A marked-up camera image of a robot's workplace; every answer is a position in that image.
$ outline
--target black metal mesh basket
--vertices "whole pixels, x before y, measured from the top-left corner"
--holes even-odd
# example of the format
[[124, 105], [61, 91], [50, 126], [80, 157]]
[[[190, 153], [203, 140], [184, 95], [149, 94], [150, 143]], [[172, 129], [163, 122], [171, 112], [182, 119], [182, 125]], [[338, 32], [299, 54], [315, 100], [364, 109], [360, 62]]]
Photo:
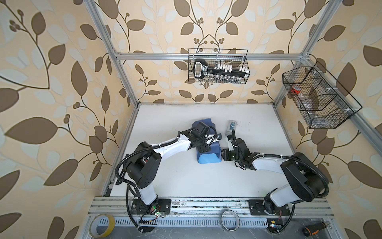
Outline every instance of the black metal mesh basket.
[[188, 79], [210, 83], [245, 84], [250, 75], [248, 50], [188, 49]]
[[[324, 66], [318, 64], [285, 72], [283, 84], [310, 129], [335, 129], [362, 106]], [[332, 87], [326, 81], [321, 69], [336, 80], [336, 86]], [[350, 106], [341, 91], [359, 107]]]

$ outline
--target wall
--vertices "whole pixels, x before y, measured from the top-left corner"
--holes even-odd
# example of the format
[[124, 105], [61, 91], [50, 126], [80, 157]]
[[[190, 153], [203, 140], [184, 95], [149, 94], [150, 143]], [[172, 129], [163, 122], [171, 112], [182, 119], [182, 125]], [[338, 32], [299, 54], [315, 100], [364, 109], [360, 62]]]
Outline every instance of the wall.
[[[249, 53], [300, 53], [326, 7], [324, 0], [95, 2], [113, 46], [129, 53], [187, 53], [189, 48], [215, 48], [222, 53], [226, 52], [221, 50], [224, 48], [247, 49]], [[247, 84], [232, 87], [205, 81], [192, 83], [193, 79], [187, 80], [184, 62], [122, 63], [141, 102], [272, 102], [281, 88], [281, 73], [291, 68], [287, 61], [252, 61]], [[142, 76], [136, 64], [153, 85], [139, 81]], [[280, 70], [270, 78], [276, 81], [268, 86], [269, 97], [263, 94], [267, 88], [262, 81], [268, 83], [266, 77], [278, 64]]]
[[114, 1], [96, 2], [117, 51], [131, 53], [234, 47], [300, 53], [326, 7], [325, 0]]
[[[381, 10], [378, 0], [343, 1], [311, 56], [324, 63], [360, 101], [363, 109], [359, 114], [379, 132]], [[278, 109], [297, 151], [306, 154], [328, 176], [327, 198], [344, 235], [349, 239], [382, 238], [382, 157], [350, 120], [335, 130], [308, 130], [289, 97]]]
[[74, 238], [133, 107], [80, 1], [0, 0], [0, 25], [0, 237]]
[[290, 61], [249, 61], [246, 84], [220, 84], [188, 79], [188, 65], [181, 61], [123, 63], [139, 101], [188, 104], [272, 102], [282, 86], [281, 74], [292, 68]]

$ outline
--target screwdriver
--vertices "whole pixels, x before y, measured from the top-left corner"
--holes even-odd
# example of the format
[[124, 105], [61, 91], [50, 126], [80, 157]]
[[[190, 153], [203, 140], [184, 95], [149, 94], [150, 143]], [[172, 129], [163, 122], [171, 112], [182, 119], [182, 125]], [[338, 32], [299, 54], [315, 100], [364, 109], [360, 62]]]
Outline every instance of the screwdriver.
[[320, 222], [314, 225], [304, 227], [302, 230], [303, 230], [304, 236], [313, 236], [317, 234], [320, 230], [325, 229], [328, 225], [326, 225], [323, 222]]

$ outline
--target yellow tape roll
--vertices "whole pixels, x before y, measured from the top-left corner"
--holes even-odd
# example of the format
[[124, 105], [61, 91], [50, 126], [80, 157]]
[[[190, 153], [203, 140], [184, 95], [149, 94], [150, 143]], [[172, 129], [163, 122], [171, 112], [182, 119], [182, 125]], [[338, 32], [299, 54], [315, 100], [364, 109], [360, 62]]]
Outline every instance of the yellow tape roll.
[[[101, 235], [99, 235], [97, 233], [97, 225], [102, 219], [105, 219], [106, 217], [109, 219], [109, 226], [107, 227], [106, 231], [104, 231]], [[115, 227], [115, 219], [112, 215], [100, 214], [96, 216], [95, 219], [90, 224], [89, 233], [94, 238], [107, 237], [113, 231], [114, 227]]]

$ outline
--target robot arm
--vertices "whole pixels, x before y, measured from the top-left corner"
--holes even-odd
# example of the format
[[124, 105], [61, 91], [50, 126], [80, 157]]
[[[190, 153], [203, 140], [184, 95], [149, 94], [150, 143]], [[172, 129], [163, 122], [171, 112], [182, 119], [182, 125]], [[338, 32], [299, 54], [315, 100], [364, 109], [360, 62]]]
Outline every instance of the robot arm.
[[[135, 182], [136, 194], [147, 206], [147, 210], [154, 206], [158, 199], [151, 183], [160, 162], [190, 148], [196, 147], [200, 153], [208, 152], [209, 145], [222, 138], [220, 134], [216, 134], [215, 129], [213, 130], [214, 134], [210, 134], [210, 127], [201, 122], [195, 128], [179, 132], [178, 137], [172, 140], [155, 145], [142, 142], [134, 153], [121, 161], [124, 171]], [[225, 161], [234, 160], [242, 169], [267, 170], [286, 176], [289, 184], [272, 190], [264, 197], [262, 209], [268, 214], [278, 212], [280, 207], [290, 202], [311, 202], [315, 197], [322, 196], [319, 193], [324, 188], [325, 192], [328, 191], [326, 177], [304, 154], [296, 153], [280, 158], [280, 155], [250, 153], [245, 142], [235, 137], [234, 131], [228, 139], [234, 150], [222, 150], [222, 158]]]

